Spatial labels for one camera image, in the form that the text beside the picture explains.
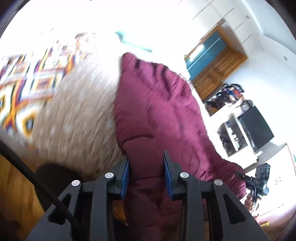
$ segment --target black clamp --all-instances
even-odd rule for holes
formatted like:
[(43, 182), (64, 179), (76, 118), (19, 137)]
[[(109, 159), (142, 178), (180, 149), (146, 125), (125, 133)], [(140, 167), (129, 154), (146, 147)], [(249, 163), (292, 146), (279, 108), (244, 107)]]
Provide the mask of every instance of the black clamp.
[(254, 202), (254, 210), (257, 208), (257, 200), (262, 196), (266, 196), (269, 193), (267, 182), (269, 179), (270, 165), (264, 163), (256, 168), (255, 177), (249, 177), (247, 175), (236, 172), (236, 176), (242, 178), (246, 182), (247, 189), (251, 190), (252, 202)]
[(126, 155), (111, 172), (97, 180), (73, 181), (58, 197), (78, 220), (83, 232), (71, 227), (59, 210), (51, 205), (35, 225), (26, 241), (114, 241), (112, 200), (123, 200), (129, 181)]
[(183, 200), (179, 240), (204, 240), (205, 199), (211, 241), (268, 241), (255, 219), (221, 180), (199, 181), (182, 172), (166, 150), (163, 159), (168, 194), (172, 200)]

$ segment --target black cable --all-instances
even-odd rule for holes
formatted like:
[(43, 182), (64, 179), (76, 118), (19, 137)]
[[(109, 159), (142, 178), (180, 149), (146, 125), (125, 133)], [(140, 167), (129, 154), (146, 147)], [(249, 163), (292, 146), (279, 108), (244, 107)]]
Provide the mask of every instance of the black cable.
[(85, 233), (65, 205), (53, 194), (53, 192), (35, 175), (35, 173), (14, 153), (3, 141), (0, 140), (0, 154), (14, 165), (36, 188), (56, 206), (56, 208), (67, 218), (72, 227), (76, 228), (83, 236)]
[(254, 187), (254, 202), (256, 201), (256, 187)]

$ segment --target colorful patterned rug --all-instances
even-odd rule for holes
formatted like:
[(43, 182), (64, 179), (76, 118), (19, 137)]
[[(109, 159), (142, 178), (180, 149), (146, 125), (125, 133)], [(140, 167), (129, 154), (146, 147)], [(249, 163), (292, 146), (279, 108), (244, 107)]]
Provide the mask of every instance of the colorful patterned rug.
[(30, 147), (38, 112), (50, 101), (63, 77), (96, 49), (96, 34), (81, 33), (71, 43), (0, 62), (0, 125)]

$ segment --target white cabinet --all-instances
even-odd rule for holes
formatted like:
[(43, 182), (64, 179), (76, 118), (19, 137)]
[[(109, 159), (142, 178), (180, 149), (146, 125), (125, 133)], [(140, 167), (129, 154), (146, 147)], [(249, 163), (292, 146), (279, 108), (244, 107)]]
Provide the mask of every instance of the white cabinet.
[(251, 56), (251, 54), (255, 51), (258, 44), (255, 40), (255, 37), (251, 35), (249, 38), (247, 38), (244, 43), (242, 44), (243, 48), (247, 54), (247, 56)]
[(233, 30), (244, 22), (244, 16), (237, 8), (231, 10), (224, 18)]
[(179, 2), (178, 7), (180, 8), (180, 11), (186, 12), (189, 19), (193, 19), (207, 5), (208, 2), (205, 0), (182, 0)]
[(232, 0), (214, 0), (211, 5), (217, 9), (222, 17), (235, 8)]
[(269, 193), (260, 201), (258, 209), (260, 216), (280, 208), (287, 201), (295, 200), (291, 186), (296, 183), (296, 174), (288, 146), (281, 149), (266, 163), (270, 165), (267, 183)]
[(252, 34), (250, 27), (246, 22), (240, 25), (234, 32), (241, 43), (243, 43)]

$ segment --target television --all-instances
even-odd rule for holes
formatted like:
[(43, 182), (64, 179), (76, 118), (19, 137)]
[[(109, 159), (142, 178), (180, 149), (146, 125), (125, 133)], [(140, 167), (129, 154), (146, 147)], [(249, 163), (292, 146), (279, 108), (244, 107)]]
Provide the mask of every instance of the television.
[(251, 107), (246, 113), (241, 115), (239, 121), (248, 136), (254, 152), (274, 137), (256, 106)]

